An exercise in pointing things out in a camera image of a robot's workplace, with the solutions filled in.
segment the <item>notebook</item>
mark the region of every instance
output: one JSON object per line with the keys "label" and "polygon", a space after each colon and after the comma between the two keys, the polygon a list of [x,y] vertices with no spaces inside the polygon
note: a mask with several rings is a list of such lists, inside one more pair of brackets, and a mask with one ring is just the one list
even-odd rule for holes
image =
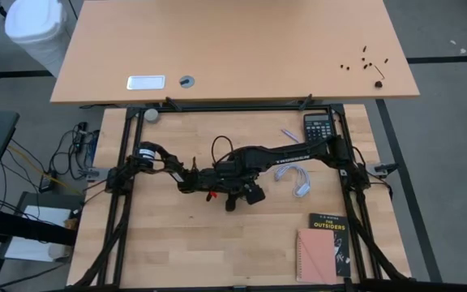
{"label": "notebook", "polygon": [[297,281],[336,284],[334,233],[300,229],[297,235]]}

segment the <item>calculator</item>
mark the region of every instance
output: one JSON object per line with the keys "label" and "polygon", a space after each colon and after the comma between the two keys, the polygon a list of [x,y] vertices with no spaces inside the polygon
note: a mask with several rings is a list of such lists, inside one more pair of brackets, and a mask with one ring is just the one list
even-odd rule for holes
{"label": "calculator", "polygon": [[335,135],[329,113],[304,115],[304,133],[306,142],[326,139],[330,135]]}

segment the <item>wooden table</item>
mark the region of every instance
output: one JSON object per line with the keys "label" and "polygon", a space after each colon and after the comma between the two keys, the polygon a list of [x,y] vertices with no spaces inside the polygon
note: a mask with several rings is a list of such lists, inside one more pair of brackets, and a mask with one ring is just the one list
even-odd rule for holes
{"label": "wooden table", "polygon": [[[196,156],[197,166],[205,168],[212,163],[210,147],[216,136],[228,136],[235,148],[291,144],[293,141],[281,133],[281,128],[302,136],[302,116],[310,112],[161,114],[157,124],[144,125],[142,140],[162,145],[186,167],[191,166],[191,159]],[[354,146],[362,150],[367,162],[379,161],[365,107],[345,105],[345,112]],[[125,109],[105,111],[96,167],[116,166],[125,114]],[[135,129],[135,120],[131,129]],[[130,146],[133,136],[131,131]],[[228,151],[229,145],[219,140],[216,155]],[[121,287],[300,284],[295,279],[297,229],[307,227],[309,213],[344,216],[345,207],[336,170],[319,161],[299,163],[311,176],[311,192],[307,196],[292,195],[295,173],[289,172],[281,181],[274,182],[270,171],[257,180],[266,192],[266,199],[251,206],[238,201],[232,213],[225,211],[224,196],[207,203],[205,193],[180,193],[168,174],[137,175]],[[100,190],[100,186],[95,187],[88,196]],[[373,185],[366,190],[366,196],[376,243],[400,272],[409,275],[386,187]],[[68,284],[81,278],[101,249],[109,202],[109,194],[99,195],[85,206]],[[363,250],[371,274],[366,248]],[[112,267],[115,255],[110,256]],[[354,264],[352,273],[356,281]]]}
{"label": "wooden table", "polygon": [[[164,75],[165,87],[127,90],[131,75]],[[191,88],[179,83],[185,75],[195,78]],[[378,80],[382,88],[375,87]],[[51,101],[282,100],[309,94],[419,95],[382,0],[85,1]]]}

